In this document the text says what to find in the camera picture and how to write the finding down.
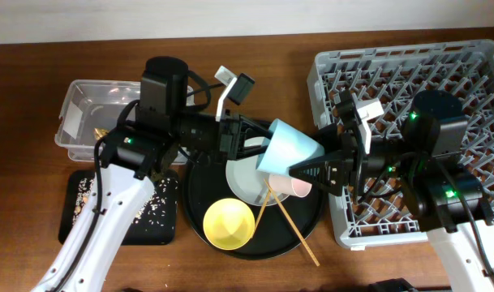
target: chopstick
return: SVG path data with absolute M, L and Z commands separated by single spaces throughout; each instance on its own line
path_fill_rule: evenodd
M 266 197 L 264 198 L 263 205 L 261 206 L 260 213 L 257 215 L 256 225 L 254 226 L 254 232 L 252 233 L 252 237 L 254 237 L 254 234 L 256 233 L 257 226 L 260 223 L 261 216 L 263 215 L 264 208 L 266 208 L 266 204 L 268 203 L 268 200 L 270 199 L 270 194 L 272 194 L 272 192 L 270 191 L 270 189 L 268 189 L 268 191 L 266 193 Z
M 270 193 L 273 193 L 273 190 L 272 188 L 270 187 L 270 185 L 268 184 L 268 182 L 266 181 L 266 179 L 264 180 L 264 183 L 266 183 L 266 186 L 268 187 L 269 189 L 269 192 Z M 283 214 L 285 214 L 285 217 L 286 217 L 286 220 L 288 220 L 288 223 L 290 223 L 290 225 L 292 226 L 292 228 L 294 229 L 294 232 L 295 234 L 297 234 L 297 237 L 299 237 L 299 239 L 301 240 L 301 243 L 303 244 L 304 248 L 306 248 L 306 251 L 308 252 L 308 254 L 310 255 L 311 259 L 313 260 L 313 262 L 315 263 L 315 265 L 318 267 L 320 266 L 319 264 L 319 261 L 317 260 L 317 258 L 315 257 L 315 255 L 313 254 L 313 251 L 311 251 L 311 248 L 307 245 L 306 241 L 304 240 L 303 236 L 301 235 L 301 233 L 299 232 L 299 229 L 297 229 L 297 226 L 295 226 L 295 223 L 294 221 L 292 220 L 292 218 L 290 218 L 290 215 L 288 214 L 288 212 L 286 211 L 285 207 L 283 207 L 283 205 L 281 204 L 281 201 L 277 198 L 277 196 L 274 194 L 273 195 L 273 198 L 276 200 L 277 204 L 279 205 L 279 208 L 281 208 L 281 211 L 283 212 Z

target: pink cup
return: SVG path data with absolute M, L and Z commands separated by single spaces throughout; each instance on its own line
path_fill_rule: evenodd
M 299 198 L 307 196 L 311 191 L 310 183 L 277 174 L 270 174 L 268 183 L 275 192 L 294 195 Z

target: green indicator light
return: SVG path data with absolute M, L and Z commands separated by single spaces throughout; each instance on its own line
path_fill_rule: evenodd
M 446 191 L 445 195 L 447 196 L 447 198 L 452 198 L 452 197 L 456 196 L 456 192 L 455 191 Z

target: light blue cup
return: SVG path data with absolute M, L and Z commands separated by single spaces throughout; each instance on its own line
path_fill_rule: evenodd
M 290 166 L 324 155 L 324 147 L 280 119 L 274 120 L 268 130 L 272 139 L 263 140 L 262 146 L 268 147 L 257 158 L 256 170 L 289 176 Z

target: yellow cup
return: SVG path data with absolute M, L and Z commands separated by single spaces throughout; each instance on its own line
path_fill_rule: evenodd
M 209 242 L 230 251 L 245 245 L 254 234 L 254 214 L 241 200 L 219 200 L 207 209 L 204 232 Z

